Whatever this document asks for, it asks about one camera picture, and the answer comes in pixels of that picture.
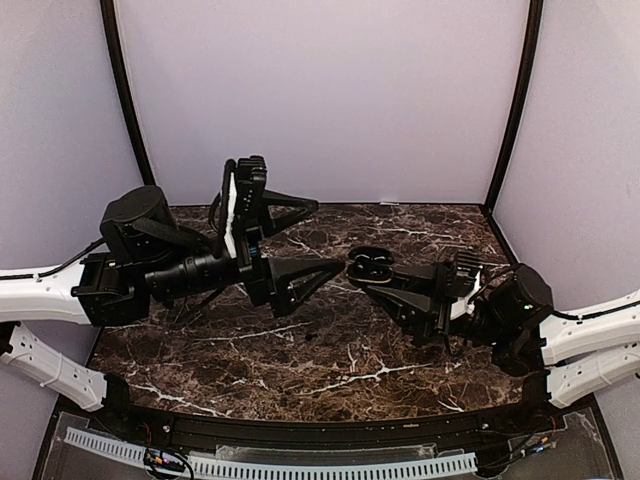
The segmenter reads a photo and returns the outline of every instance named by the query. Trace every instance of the robotic arm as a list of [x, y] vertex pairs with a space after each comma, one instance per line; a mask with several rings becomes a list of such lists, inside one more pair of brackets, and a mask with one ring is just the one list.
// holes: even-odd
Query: robotic arm
[[493, 363], [509, 375], [546, 371], [547, 399], [556, 407], [640, 371], [640, 291], [563, 313], [527, 265], [501, 269], [480, 286], [480, 262], [465, 252], [417, 267], [394, 267], [391, 253], [375, 247], [357, 247], [350, 258], [351, 283], [415, 344], [443, 338], [448, 347], [456, 336], [491, 346]]
[[[126, 325], [148, 316], [151, 297], [170, 304], [212, 292], [210, 301], [236, 283], [244, 284], [254, 306], [268, 303], [276, 317], [295, 311], [344, 263], [262, 256], [262, 239], [318, 208], [316, 201], [266, 190], [266, 173], [262, 157], [226, 163], [209, 212], [214, 238], [178, 225], [162, 190], [145, 186], [111, 202], [100, 224], [102, 239], [69, 262], [44, 272], [0, 271], [0, 360], [85, 410], [122, 408], [128, 403], [122, 379], [76, 364], [23, 322]], [[272, 217], [272, 206], [294, 210]], [[88, 254], [102, 243], [108, 252]]]

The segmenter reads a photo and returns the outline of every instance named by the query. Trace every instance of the brown marble tabletop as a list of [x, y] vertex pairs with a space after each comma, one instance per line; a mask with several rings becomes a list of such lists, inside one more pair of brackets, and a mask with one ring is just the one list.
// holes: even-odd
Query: brown marble tabletop
[[[207, 207], [173, 212], [208, 232]], [[489, 267], [507, 263], [478, 207], [467, 205], [323, 205], [262, 243], [269, 256], [342, 259], [364, 244], [388, 248], [398, 264], [460, 248]], [[461, 353], [452, 357], [441, 340], [414, 347], [344, 273], [285, 318], [252, 307], [241, 286], [191, 315], [201, 297], [105, 329], [91, 367], [124, 377], [138, 405], [251, 420], [412, 418], [520, 399], [522, 380], [492, 365], [489, 349], [454, 343]]]

